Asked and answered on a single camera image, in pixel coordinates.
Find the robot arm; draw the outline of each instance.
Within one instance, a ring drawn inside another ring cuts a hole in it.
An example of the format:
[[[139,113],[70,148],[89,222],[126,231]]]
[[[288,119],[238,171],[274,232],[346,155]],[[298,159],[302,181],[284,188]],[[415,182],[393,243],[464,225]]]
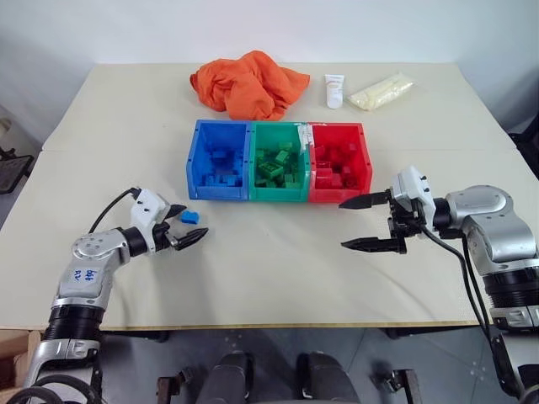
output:
[[[131,209],[129,228],[90,232],[73,243],[71,262],[61,277],[49,326],[32,358],[24,387],[32,386],[41,371],[50,366],[78,367],[96,357],[99,325],[119,267],[141,254],[153,255],[169,247],[182,250],[208,232],[207,228],[200,228],[180,238],[172,236],[166,220],[185,206],[170,205],[149,189],[131,191],[136,203]]]
[[[489,341],[500,385],[516,397],[537,388],[539,256],[530,228],[513,211],[511,197],[501,189],[479,185],[433,199],[427,178],[408,167],[393,179],[390,189],[349,199],[340,207],[365,209],[384,203],[390,205],[391,238],[358,238],[343,242],[343,247],[406,253],[405,238],[420,233],[438,231],[442,239],[463,238],[491,298],[490,316],[506,331]],[[488,317],[478,320],[488,330]]]

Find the orange cloth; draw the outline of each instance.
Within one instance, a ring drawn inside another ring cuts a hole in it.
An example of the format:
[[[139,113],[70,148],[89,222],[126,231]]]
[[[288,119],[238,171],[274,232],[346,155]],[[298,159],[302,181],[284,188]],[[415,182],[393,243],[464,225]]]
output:
[[[217,59],[191,74],[199,100],[233,120],[280,120],[309,84],[309,75],[279,67],[260,50],[237,61]]]

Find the red bin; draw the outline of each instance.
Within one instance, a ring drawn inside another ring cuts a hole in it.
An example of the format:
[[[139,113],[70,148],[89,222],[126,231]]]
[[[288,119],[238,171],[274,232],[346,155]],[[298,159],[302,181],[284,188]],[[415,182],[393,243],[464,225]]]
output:
[[[372,165],[361,124],[311,123],[309,202],[339,204],[371,190]]]

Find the white tag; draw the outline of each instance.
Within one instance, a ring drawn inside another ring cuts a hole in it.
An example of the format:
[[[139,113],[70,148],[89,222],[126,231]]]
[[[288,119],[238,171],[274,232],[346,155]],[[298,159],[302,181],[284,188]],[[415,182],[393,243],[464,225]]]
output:
[[[297,126],[297,134],[300,139],[300,145],[302,145],[302,153],[305,152],[308,145],[312,145],[312,125],[300,124]]]

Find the black cable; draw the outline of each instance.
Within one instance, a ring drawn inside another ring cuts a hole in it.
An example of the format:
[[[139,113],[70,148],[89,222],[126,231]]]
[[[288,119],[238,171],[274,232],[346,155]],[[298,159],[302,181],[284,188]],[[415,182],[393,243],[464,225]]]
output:
[[[46,376],[37,380],[34,385],[43,386],[49,385],[50,383],[59,383],[61,385],[70,386],[81,393],[88,400],[88,404],[99,404],[101,402],[98,392],[92,386],[70,375]]]
[[[7,404],[26,404],[30,398],[39,398],[45,404],[64,404],[64,401],[52,390],[45,387],[31,386],[11,397]]]
[[[479,290],[478,281],[475,277],[475,273],[473,272],[472,260],[470,259],[470,252],[468,251],[468,241],[465,237],[462,238],[462,251],[464,252],[464,259],[466,260],[466,265],[468,268],[468,276],[472,280],[473,290],[478,300],[479,307],[481,308],[481,313],[483,314],[483,323],[487,331],[488,343],[490,343],[491,342],[491,335],[490,335],[490,328],[489,328],[490,320],[488,319],[487,308],[485,307],[483,297],[481,296],[481,290]]]
[[[116,205],[118,202],[120,202],[120,200],[123,197],[125,197],[128,194],[138,195],[139,192],[140,192],[140,190],[137,189],[137,188],[130,188],[130,189],[126,189],[124,192],[122,192],[120,195],[118,195],[112,202],[109,203],[109,205],[106,208],[104,208],[104,210],[101,212],[101,214],[95,220],[95,222],[92,224],[92,227],[90,227],[90,230],[88,231],[88,233],[93,233],[95,231],[95,228],[98,226],[100,221],[103,220],[104,216],[107,213],[109,213],[109,210],[111,210],[114,205]]]
[[[470,288],[470,282],[468,280],[467,275],[467,267],[466,267],[466,260],[462,256],[462,254],[450,246],[449,244],[446,244],[442,240],[440,240],[438,237],[436,237],[434,234],[432,234],[429,229],[425,225],[421,226],[421,231],[433,242],[438,244],[440,247],[444,248],[445,250],[449,251],[453,255],[455,255],[459,262],[461,263],[461,270],[462,270],[462,280],[464,281],[464,288],[466,289],[466,294],[468,296],[468,299],[470,300],[470,305],[473,309],[473,314],[475,314],[475,317],[478,319],[479,326],[481,327],[481,330],[483,331],[484,336],[488,339],[488,343],[490,344],[490,339],[488,338],[488,332],[484,325],[483,319],[481,318],[481,315],[479,314],[478,307],[475,304],[475,301],[473,300],[472,290]]]

